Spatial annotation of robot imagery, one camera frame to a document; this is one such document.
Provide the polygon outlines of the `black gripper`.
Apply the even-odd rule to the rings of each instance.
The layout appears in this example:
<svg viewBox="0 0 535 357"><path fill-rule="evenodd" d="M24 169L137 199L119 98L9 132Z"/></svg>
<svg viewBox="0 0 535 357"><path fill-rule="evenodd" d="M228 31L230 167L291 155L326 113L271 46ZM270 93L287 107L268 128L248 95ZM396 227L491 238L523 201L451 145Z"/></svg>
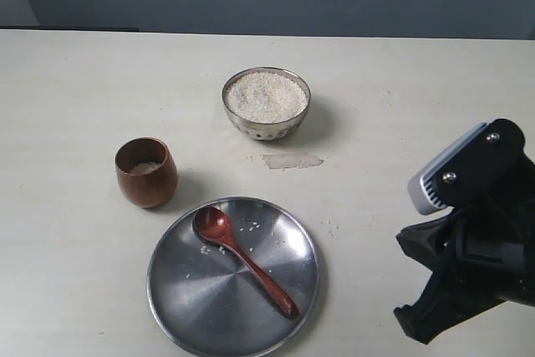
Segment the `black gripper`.
<svg viewBox="0 0 535 357"><path fill-rule="evenodd" d="M525 155L469 205L395 238L408 258L436 269L414 304L394 309L405 335L419 343L503 301L533 302L533 162Z"/></svg>

